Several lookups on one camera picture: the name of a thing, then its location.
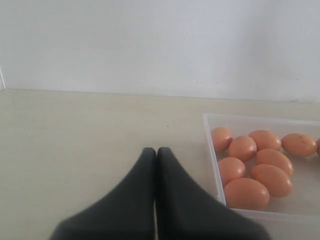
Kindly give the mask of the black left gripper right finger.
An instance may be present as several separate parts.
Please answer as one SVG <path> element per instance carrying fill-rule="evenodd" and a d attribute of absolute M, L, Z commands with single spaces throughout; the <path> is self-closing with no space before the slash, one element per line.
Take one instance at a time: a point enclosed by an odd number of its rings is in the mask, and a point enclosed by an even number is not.
<path fill-rule="evenodd" d="M 157 151 L 155 208 L 160 240 L 269 240 L 265 228 L 228 209 L 185 171 L 168 147 Z"/>

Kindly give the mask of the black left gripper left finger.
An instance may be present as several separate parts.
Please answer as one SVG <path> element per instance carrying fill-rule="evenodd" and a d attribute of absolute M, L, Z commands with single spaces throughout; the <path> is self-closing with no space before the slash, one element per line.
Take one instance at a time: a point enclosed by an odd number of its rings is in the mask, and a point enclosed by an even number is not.
<path fill-rule="evenodd" d="M 146 147 L 102 199 L 61 221 L 52 240 L 153 240 L 156 152 Z"/>

